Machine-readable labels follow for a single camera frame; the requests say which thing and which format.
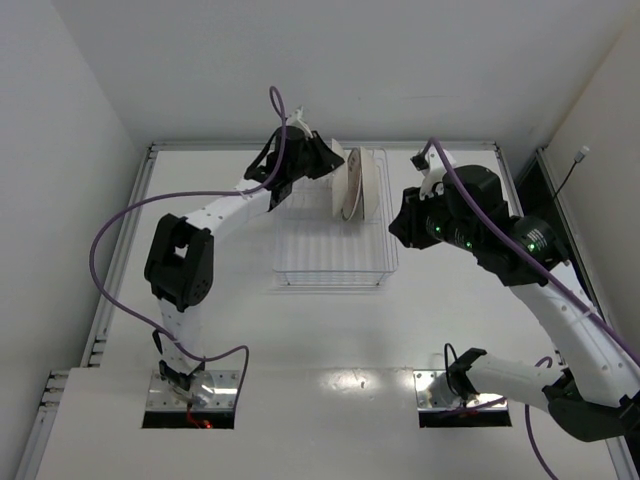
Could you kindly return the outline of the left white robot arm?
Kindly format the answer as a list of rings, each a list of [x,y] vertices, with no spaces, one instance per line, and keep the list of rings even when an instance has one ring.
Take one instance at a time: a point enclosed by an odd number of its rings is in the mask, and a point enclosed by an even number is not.
[[[164,215],[158,222],[144,277],[157,298],[164,334],[154,342],[161,378],[189,397],[211,393],[203,385],[205,361],[198,353],[201,304],[214,284],[216,243],[251,219],[278,207],[302,178],[316,180],[345,164],[344,152],[330,147],[317,132],[307,135],[288,126],[275,131],[235,187],[185,216]]]

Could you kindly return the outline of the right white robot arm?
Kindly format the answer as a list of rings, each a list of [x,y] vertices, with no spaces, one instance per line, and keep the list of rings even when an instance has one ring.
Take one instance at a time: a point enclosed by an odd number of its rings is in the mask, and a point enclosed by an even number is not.
[[[481,393],[494,393],[546,413],[572,437],[593,442],[639,429],[639,367],[591,319],[589,300],[571,302],[546,274],[566,270],[568,254],[544,220],[510,214],[498,175],[485,167],[455,170],[487,217],[510,243],[497,237],[469,207],[444,168],[426,168],[419,187],[404,190],[389,231],[403,246],[426,249],[445,243],[471,253],[523,302],[550,337],[563,360],[541,370],[471,348],[446,367],[429,388],[438,408],[461,406]],[[518,256],[533,256],[539,273]]]

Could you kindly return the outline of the flower pattern plate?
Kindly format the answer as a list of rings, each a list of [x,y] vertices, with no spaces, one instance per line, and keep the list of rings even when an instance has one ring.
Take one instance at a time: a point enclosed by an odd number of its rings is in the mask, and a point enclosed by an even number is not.
[[[359,148],[361,163],[361,200],[363,219],[370,221],[379,206],[379,175],[376,162],[370,152],[364,147]]]
[[[343,160],[343,163],[333,171],[331,183],[332,216],[334,218],[338,218],[341,215],[348,189],[348,156],[346,155],[344,148],[336,139],[331,140],[331,150]]]

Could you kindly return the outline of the glass plate orange sunburst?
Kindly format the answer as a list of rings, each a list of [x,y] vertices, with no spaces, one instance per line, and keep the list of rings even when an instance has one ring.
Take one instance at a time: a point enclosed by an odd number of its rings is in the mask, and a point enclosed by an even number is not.
[[[341,218],[349,221],[357,210],[360,198],[362,168],[361,154],[358,149],[353,149],[346,162],[347,166],[347,189],[344,203],[341,207]]]

